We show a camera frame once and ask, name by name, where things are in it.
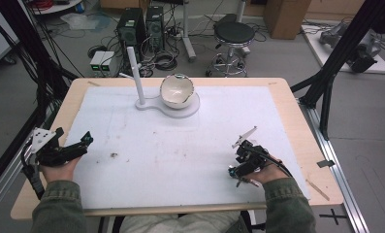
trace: hand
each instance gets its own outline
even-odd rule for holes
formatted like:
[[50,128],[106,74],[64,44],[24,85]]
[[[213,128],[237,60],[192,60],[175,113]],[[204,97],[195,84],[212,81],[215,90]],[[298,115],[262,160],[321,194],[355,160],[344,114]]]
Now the hand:
[[288,176],[282,170],[280,170],[280,168],[278,168],[276,165],[269,161],[266,163],[266,166],[261,171],[248,174],[244,177],[264,184],[273,180],[287,178]]
[[74,170],[80,161],[80,157],[71,160],[69,163],[59,167],[47,167],[41,165],[41,170],[44,173],[47,183],[54,181],[72,181],[74,178]]

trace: person's arm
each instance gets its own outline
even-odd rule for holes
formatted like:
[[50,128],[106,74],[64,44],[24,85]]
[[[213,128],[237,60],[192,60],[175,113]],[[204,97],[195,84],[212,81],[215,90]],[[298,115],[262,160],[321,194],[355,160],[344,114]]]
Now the person's arm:
[[315,231],[313,211],[295,179],[271,164],[246,176],[262,184],[267,201],[267,233],[308,233]]
[[78,161],[56,168],[41,167],[48,185],[32,214],[31,232],[86,232],[80,187],[72,182]]

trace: gray floor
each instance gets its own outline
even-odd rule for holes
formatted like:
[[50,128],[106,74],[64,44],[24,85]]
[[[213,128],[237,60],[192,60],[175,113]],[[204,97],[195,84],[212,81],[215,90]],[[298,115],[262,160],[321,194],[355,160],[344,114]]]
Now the gray floor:
[[[232,12],[231,9],[235,9],[232,5],[219,9],[217,13]],[[199,6],[191,7],[191,12],[194,12]],[[215,8],[215,4],[208,3],[205,8],[208,12],[203,14],[211,14]],[[59,16],[48,18],[48,22],[57,24]],[[86,77],[92,74],[87,50],[99,45],[102,38],[113,35],[115,28],[113,20],[107,17],[99,19],[102,28],[93,31],[68,31],[65,25],[54,26],[62,31],[61,35],[54,37],[55,41]],[[203,20],[207,18],[193,17],[191,28]],[[246,17],[244,21],[263,24],[258,17]],[[290,41],[273,40],[264,35],[266,42],[254,42],[249,47],[251,54],[246,58],[249,77],[281,77],[292,85],[320,69],[303,35]],[[153,77],[165,77],[172,73],[204,77],[212,57],[218,53],[214,49],[216,43],[213,38],[203,37],[192,37],[191,41],[198,56],[194,63],[188,62],[183,44],[178,43],[180,55],[176,69],[155,71]],[[380,55],[385,60],[384,50]],[[64,57],[61,59],[68,70],[75,72]],[[0,64],[0,156],[35,108],[35,89],[21,64]],[[295,96],[301,97],[304,93],[302,90]],[[385,232],[385,75],[338,73],[333,90],[329,136],[369,230]],[[17,177],[0,205],[0,232],[27,232],[30,229],[31,221],[10,217],[11,207],[24,180],[23,175]],[[333,217],[322,216],[331,215],[331,209],[337,216],[345,216],[342,206],[314,208],[317,231],[352,232],[348,219],[338,218],[336,223]],[[257,212],[257,218],[263,216],[263,212]],[[88,219],[90,232],[96,232],[98,220],[97,217]]]

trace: sleeve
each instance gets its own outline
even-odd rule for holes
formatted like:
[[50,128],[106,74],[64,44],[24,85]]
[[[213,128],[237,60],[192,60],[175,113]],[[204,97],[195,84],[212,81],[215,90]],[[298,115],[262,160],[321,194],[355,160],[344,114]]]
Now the sleeve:
[[32,213],[31,232],[86,232],[80,187],[73,182],[49,183]]
[[263,187],[267,201],[267,233],[316,232],[313,211],[295,179],[279,179]]

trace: wooden table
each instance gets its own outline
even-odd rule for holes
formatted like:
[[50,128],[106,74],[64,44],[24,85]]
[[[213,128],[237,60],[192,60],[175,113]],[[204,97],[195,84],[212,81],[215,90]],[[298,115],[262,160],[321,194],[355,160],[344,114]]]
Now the wooden table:
[[[143,86],[159,86],[163,79],[143,79]],[[307,188],[310,192],[311,206],[339,205],[343,202],[342,194],[328,167],[319,168],[316,164],[324,160],[307,122],[296,102],[288,83],[281,78],[194,78],[196,86],[267,86],[273,97],[273,101],[280,115],[283,127],[297,157],[298,164],[306,179]],[[59,110],[51,130],[62,127],[65,134],[59,139],[60,145],[66,140],[74,118],[80,109],[80,104],[86,90],[90,86],[135,86],[128,79],[79,79],[75,80]],[[29,182],[25,182],[14,207],[11,216],[14,219],[30,219],[32,211],[38,205],[34,191]],[[232,206],[196,206],[187,212],[225,211],[225,210],[250,210],[266,208],[262,206],[250,206],[238,204]],[[136,209],[113,209],[110,211],[85,211],[87,216],[117,216],[117,215],[139,215],[139,214],[167,214],[175,213],[171,210],[156,210],[154,208]]]

